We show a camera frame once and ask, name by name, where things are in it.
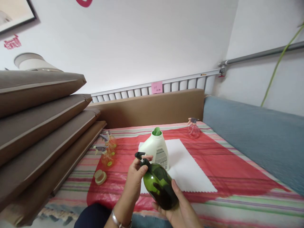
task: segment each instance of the striped bedsheet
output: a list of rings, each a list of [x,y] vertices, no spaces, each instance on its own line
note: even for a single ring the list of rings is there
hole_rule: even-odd
[[[185,123],[158,125],[162,131],[184,128]],[[275,188],[259,196],[232,195],[218,197],[205,203],[192,203],[195,211],[208,227],[303,227],[304,199],[279,180],[233,148],[203,122],[197,122],[201,131],[233,154],[237,155],[263,174],[290,191]],[[112,129],[116,138],[136,137],[150,134],[156,126]],[[50,199],[46,208],[80,214],[87,207],[87,194],[100,160],[93,146],[102,143],[97,139],[87,154],[71,173],[57,195]],[[158,212],[141,211],[141,215],[161,217]]]

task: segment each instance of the green bottle cap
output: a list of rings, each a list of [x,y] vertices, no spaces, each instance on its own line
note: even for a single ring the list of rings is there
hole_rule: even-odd
[[[156,127],[154,129],[154,131],[152,132],[152,134],[155,135],[155,136],[160,136],[162,134],[162,131],[159,127]]]

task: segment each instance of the brown headboard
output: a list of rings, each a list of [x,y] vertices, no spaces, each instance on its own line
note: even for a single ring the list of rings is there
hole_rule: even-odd
[[[203,119],[204,90],[189,89],[89,104],[101,110],[107,128],[188,122]]]

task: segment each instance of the dark pants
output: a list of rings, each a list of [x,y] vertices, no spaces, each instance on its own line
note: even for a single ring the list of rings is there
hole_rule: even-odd
[[[108,218],[111,215],[111,210],[98,203],[88,206],[80,214],[74,228],[102,228],[105,226]]]

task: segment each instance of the blue cushion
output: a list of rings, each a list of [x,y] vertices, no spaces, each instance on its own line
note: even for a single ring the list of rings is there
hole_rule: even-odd
[[[304,196],[304,117],[209,96],[203,122]]]

